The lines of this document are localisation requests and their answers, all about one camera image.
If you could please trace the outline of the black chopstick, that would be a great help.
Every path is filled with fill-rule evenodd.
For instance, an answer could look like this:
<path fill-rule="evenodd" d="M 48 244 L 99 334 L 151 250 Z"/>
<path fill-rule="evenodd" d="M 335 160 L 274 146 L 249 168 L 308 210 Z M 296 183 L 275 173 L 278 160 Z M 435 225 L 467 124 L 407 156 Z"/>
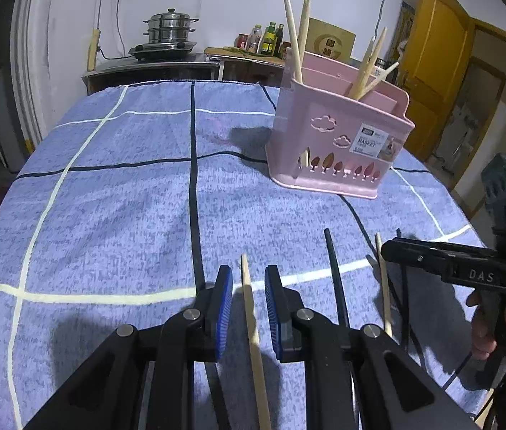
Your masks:
<path fill-rule="evenodd" d="M 336 250 L 332 238 L 332 234 L 329 228 L 324 229 L 324 237 L 327 247 L 327 252 L 330 261 L 332 282 L 335 292 L 335 300 L 336 300 L 336 313 L 338 314 L 339 325 L 349 328 L 350 320 L 349 315 L 346 308 L 346 301 L 343 290 L 343 280 L 342 275 L 339 271 L 339 262 L 336 257 Z"/>
<path fill-rule="evenodd" d="M 402 333 L 401 333 L 401 346 L 408 352 L 410 345 L 410 292 L 409 292 L 409 277 L 407 276 L 406 264 L 400 265 L 401 269 L 401 285 L 402 285 Z"/>

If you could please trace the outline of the wooden chopstick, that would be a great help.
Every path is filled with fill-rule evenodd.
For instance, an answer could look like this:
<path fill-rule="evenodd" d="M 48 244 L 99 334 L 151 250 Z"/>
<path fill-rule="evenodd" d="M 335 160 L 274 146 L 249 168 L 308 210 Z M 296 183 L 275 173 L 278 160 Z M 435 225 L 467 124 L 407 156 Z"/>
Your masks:
<path fill-rule="evenodd" d="M 374 64 L 378 58 L 380 49 L 382 48 L 387 28 L 384 27 L 377 37 L 373 37 L 361 61 L 356 80 L 352 83 L 348 92 L 348 97 L 353 100 L 361 98 L 362 93 L 367 85 L 369 76 L 372 74 Z"/>
<path fill-rule="evenodd" d="M 306 40 L 307 36 L 309 35 L 309 20 L 310 20 L 310 0 L 304 0 L 304 2 L 302 3 L 302 15 L 298 32 L 300 62 L 303 62 L 305 57 Z"/>
<path fill-rule="evenodd" d="M 260 348 L 260 337 L 255 316 L 255 304 L 253 289 L 250 278 L 247 255 L 240 257 L 241 265 L 241 288 L 244 301 L 245 319 L 247 326 L 247 337 L 250 354 L 250 365 L 253 376 L 255 402 L 258 415 L 259 428 L 271 430 L 271 414 L 268 407 L 268 394 L 265 382 L 263 359 Z"/>
<path fill-rule="evenodd" d="M 377 263 L 380 274 L 383 330 L 389 337 L 393 337 L 389 278 L 386 269 L 386 263 L 381 254 L 382 238 L 380 233 L 374 234 L 374 241 L 376 242 Z"/>
<path fill-rule="evenodd" d="M 285 16 L 287 19 L 287 25 L 290 35 L 290 42 L 292 48 L 292 57 L 295 68 L 295 79 L 298 83 L 302 83 L 302 61 L 300 57 L 300 49 L 298 43 L 298 33 L 293 15 L 291 0 L 283 0 Z"/>

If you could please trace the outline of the metal kitchen shelf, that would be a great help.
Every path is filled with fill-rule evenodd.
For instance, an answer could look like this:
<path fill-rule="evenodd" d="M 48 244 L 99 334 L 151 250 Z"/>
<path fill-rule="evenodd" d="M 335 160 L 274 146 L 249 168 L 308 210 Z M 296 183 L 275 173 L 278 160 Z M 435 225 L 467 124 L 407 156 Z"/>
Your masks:
<path fill-rule="evenodd" d="M 260 59 L 241 58 L 232 56 L 208 56 L 207 61 L 218 65 L 218 81 L 259 83 L 263 86 L 281 84 L 285 62 L 268 62 Z"/>

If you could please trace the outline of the blue checked tablecloth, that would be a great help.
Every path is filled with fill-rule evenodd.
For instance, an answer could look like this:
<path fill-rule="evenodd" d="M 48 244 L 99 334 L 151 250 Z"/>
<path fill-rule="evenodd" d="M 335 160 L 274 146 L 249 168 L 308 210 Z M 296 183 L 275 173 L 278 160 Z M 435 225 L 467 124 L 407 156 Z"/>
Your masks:
<path fill-rule="evenodd" d="M 300 364 L 272 351 L 276 265 L 330 319 L 333 243 L 354 327 L 381 322 L 376 238 L 478 245 L 445 187 L 402 152 L 373 200 L 268 175 L 276 89 L 236 82 L 110 87 L 76 103 L 0 205 L 0 429 L 19 429 L 118 326 L 187 308 L 222 265 L 250 270 L 272 427 L 305 427 Z"/>

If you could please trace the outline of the pink plastic utensil basket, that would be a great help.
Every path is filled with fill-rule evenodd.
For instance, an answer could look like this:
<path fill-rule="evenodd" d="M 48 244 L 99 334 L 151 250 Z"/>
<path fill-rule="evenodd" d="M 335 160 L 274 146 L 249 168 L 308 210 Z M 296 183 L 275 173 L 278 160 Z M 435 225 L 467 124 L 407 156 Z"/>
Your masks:
<path fill-rule="evenodd" d="M 266 145 L 271 179 L 288 188 L 376 198 L 380 181 L 414 124 L 410 96 L 380 82 L 360 100 L 346 93 L 356 68 L 308 52 L 302 79 L 285 64 L 272 134 Z"/>

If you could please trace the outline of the yellow wooden door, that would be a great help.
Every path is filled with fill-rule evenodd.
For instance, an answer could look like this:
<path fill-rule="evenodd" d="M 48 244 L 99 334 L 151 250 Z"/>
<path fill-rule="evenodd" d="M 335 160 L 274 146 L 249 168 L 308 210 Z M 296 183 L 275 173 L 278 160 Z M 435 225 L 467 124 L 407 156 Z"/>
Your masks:
<path fill-rule="evenodd" d="M 418 0 L 398 83 L 415 127 L 405 148 L 425 161 L 444 131 L 474 45 L 474 21 L 457 0 Z"/>

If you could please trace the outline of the gold paper bag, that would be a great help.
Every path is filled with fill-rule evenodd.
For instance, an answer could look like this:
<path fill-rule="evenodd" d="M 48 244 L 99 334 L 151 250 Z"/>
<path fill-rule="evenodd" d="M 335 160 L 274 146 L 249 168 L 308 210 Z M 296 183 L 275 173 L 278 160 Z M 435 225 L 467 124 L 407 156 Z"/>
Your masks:
<path fill-rule="evenodd" d="M 347 64 L 355 40 L 356 35 L 348 30 L 320 19 L 310 18 L 305 50 Z"/>

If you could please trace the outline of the metal stove cabinet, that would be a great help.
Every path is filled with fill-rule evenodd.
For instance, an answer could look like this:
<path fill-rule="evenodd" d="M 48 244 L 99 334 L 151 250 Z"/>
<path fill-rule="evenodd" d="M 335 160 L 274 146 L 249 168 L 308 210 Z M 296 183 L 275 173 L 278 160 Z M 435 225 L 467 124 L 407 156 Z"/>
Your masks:
<path fill-rule="evenodd" d="M 101 63 L 94 71 L 82 75 L 87 94 L 140 82 L 202 81 L 219 78 L 220 62 L 210 60 L 202 53 L 190 54 L 184 59 L 137 61 L 135 58 Z"/>

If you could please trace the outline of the black gas stove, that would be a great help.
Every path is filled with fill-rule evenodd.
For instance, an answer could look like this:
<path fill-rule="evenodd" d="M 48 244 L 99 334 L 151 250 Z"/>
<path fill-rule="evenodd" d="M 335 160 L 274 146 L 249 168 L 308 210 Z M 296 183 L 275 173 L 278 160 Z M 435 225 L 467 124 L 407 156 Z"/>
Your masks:
<path fill-rule="evenodd" d="M 195 42 L 175 42 L 136 45 L 129 50 L 129 55 L 140 62 L 156 62 L 185 58 L 196 45 Z"/>

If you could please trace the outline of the dark sauce bottle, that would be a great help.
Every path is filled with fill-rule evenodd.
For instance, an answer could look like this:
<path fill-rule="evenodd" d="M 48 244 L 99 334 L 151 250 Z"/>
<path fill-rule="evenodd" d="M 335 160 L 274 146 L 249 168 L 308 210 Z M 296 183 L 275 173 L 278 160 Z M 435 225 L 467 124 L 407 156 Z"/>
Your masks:
<path fill-rule="evenodd" d="M 280 57 L 279 52 L 283 39 L 283 31 L 284 25 L 280 23 L 279 26 L 277 26 L 275 29 L 275 43 L 273 44 L 273 51 L 272 51 L 272 55 L 277 58 Z"/>

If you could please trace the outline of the green oil bottle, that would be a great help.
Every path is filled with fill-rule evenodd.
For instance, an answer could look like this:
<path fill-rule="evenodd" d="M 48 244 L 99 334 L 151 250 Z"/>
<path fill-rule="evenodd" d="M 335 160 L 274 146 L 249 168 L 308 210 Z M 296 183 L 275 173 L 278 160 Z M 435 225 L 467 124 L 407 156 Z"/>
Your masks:
<path fill-rule="evenodd" d="M 272 56 L 275 51 L 275 40 L 276 40 L 276 26 L 275 22 L 271 21 L 267 26 L 263 40 L 260 44 L 260 53 L 263 56 Z"/>

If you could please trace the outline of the wooden cutting board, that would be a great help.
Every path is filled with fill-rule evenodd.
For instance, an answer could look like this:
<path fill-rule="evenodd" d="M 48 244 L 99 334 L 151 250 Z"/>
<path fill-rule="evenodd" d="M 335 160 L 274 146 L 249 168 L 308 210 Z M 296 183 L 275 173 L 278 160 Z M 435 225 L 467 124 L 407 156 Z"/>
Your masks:
<path fill-rule="evenodd" d="M 262 53 L 248 52 L 245 49 L 238 49 L 235 47 L 207 47 L 204 49 L 204 54 L 208 56 L 232 56 L 241 58 L 260 59 L 268 62 L 282 62 L 282 59 L 275 56 L 267 56 Z"/>

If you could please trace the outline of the clear vinegar bottle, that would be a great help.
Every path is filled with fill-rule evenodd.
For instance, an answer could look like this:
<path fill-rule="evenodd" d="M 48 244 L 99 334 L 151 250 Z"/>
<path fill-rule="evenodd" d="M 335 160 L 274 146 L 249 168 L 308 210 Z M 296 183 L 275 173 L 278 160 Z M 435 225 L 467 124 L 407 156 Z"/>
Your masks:
<path fill-rule="evenodd" d="M 261 38 L 262 26 L 260 26 L 260 24 L 256 24 L 248 36 L 246 50 L 249 53 L 257 53 L 259 50 Z"/>

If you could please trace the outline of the red lidded jar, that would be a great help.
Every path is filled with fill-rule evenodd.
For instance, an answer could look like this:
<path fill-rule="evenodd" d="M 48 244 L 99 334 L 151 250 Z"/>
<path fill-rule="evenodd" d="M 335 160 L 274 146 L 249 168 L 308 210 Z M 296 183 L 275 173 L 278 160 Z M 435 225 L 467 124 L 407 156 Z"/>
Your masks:
<path fill-rule="evenodd" d="M 239 34 L 238 38 L 235 40 L 235 46 L 238 49 L 246 49 L 247 41 L 248 41 L 247 34 Z"/>

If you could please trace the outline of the stainless steel steamer pot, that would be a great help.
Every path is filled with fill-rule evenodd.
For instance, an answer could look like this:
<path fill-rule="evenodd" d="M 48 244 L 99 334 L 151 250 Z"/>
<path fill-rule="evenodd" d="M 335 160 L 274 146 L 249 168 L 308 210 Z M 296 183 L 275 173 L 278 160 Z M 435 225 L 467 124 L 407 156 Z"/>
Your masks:
<path fill-rule="evenodd" d="M 192 24 L 199 20 L 169 8 L 167 12 L 153 15 L 145 21 L 145 35 L 152 44 L 187 42 L 193 31 Z"/>

